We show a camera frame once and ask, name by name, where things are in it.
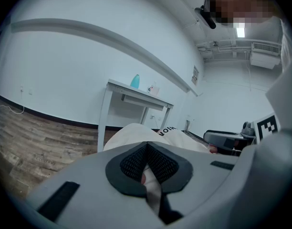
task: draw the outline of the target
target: ceiling light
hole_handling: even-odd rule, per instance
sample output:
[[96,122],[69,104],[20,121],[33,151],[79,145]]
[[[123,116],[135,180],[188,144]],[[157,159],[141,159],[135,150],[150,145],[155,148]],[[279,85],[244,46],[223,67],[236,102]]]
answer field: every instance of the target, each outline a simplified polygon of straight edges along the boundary
[[245,37],[245,23],[239,23],[238,28],[236,28],[237,37]]

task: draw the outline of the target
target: black mesh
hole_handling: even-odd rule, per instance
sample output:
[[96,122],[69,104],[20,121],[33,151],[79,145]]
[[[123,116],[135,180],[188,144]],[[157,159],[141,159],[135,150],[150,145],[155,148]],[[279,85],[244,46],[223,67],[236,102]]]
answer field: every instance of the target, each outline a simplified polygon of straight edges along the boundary
[[146,163],[149,164],[160,184],[172,177],[179,169],[176,161],[148,144],[123,159],[120,167],[126,176],[140,181]]

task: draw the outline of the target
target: white table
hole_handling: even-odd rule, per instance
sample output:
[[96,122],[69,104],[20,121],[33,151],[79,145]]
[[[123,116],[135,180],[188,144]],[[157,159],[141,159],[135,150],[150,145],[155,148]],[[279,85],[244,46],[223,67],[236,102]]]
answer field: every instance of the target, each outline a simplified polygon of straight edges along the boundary
[[100,117],[99,117],[97,152],[102,152],[102,150],[104,149],[104,131],[106,127],[112,92],[123,94],[122,100],[124,102],[145,107],[145,110],[140,122],[141,124],[144,124],[149,108],[162,111],[163,107],[166,107],[167,110],[166,110],[166,113],[161,125],[161,129],[165,127],[165,124],[168,120],[169,113],[171,109],[173,108],[172,104],[156,96],[153,96],[147,92],[141,91],[134,87],[109,79],[106,86],[105,93],[104,93],[102,109],[101,109]]

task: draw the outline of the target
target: fluorescent light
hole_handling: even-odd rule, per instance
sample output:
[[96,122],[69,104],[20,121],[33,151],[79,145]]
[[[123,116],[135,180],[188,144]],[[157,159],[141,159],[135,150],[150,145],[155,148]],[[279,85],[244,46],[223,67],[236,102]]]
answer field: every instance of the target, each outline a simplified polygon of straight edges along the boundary
[[236,28],[237,37],[245,37],[245,28]]

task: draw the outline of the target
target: person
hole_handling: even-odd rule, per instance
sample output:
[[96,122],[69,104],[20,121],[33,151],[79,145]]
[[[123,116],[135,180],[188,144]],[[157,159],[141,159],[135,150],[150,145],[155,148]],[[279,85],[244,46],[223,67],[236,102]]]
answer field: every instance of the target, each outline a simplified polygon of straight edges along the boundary
[[[283,31],[281,50],[283,71],[288,67],[292,61],[292,29],[274,0],[209,0],[208,2],[211,15],[222,24],[259,23],[272,16],[280,18]],[[130,124],[121,129],[106,143],[104,151],[143,141],[161,142],[196,152],[217,153],[216,147],[212,145],[206,147],[173,127],[155,133],[140,124]],[[144,169],[141,183],[146,186],[148,204],[158,214],[161,198],[160,184],[148,165]]]

